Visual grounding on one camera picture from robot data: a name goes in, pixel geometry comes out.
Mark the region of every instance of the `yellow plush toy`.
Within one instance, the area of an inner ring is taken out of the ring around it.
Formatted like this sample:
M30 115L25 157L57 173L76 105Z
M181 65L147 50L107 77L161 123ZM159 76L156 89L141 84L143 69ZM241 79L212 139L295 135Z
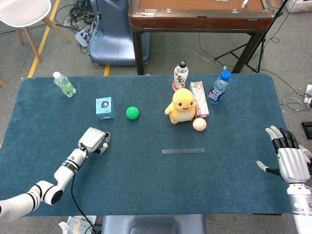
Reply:
M190 90L178 89L172 97L172 102L165 110L169 115L171 123L177 124L184 121L192 121L196 112L197 103Z

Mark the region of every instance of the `small blue box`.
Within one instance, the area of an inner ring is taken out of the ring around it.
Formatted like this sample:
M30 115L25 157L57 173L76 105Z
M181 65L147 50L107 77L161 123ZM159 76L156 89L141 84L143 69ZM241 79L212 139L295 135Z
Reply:
M96 111L99 119L115 118L115 104L111 97L97 98Z

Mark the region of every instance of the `bottle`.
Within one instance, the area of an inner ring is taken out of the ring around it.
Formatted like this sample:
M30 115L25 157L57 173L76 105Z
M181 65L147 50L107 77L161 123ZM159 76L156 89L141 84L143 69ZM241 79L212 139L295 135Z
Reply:
M230 84L231 73L229 71L221 72L208 93L208 101L217 104L223 98Z
M62 75L59 72L54 72L53 77L54 83L62 90L62 92L66 96L71 97L76 93L76 89L66 76Z
M180 64L175 67L174 81L172 82L172 89L178 90L180 87L185 88L185 81L189 74L189 69L186 66L185 61L181 61Z

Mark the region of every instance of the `plastic bottle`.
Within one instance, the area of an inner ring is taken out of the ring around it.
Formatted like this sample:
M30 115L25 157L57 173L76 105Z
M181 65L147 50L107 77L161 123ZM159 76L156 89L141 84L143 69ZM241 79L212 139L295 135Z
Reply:
M189 69L186 66L185 61L181 61L180 64L175 67L174 81L172 83L172 89L178 90L180 87L185 88L185 81L189 74Z
M231 73L229 71L223 71L214 82L208 93L208 101L212 104L217 104L223 98L227 91L231 79Z
M71 97L76 93L76 89L66 76L62 75L59 72L54 72L53 77L54 83L62 90L62 92L66 96Z

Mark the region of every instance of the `white robotic arm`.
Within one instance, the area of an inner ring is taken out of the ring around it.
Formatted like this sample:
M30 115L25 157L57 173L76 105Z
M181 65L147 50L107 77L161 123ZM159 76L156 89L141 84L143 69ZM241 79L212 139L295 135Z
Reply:
M279 169L267 167L261 161L257 164L263 171L281 176L289 184L287 194L297 231L299 234L311 234L312 191L304 184L310 179L305 156L291 132L274 126L267 128L266 132L275 148Z
M98 149L104 138L106 142L109 142L110 134L89 128L79 140L79 148L74 149L54 173L58 184L54 185L42 180L32 186L28 192L0 201L0 220L9 222L22 217L36 210L41 201L49 205L57 203L68 182L84 164L88 153L102 154L108 148L108 144L104 143L103 147Z

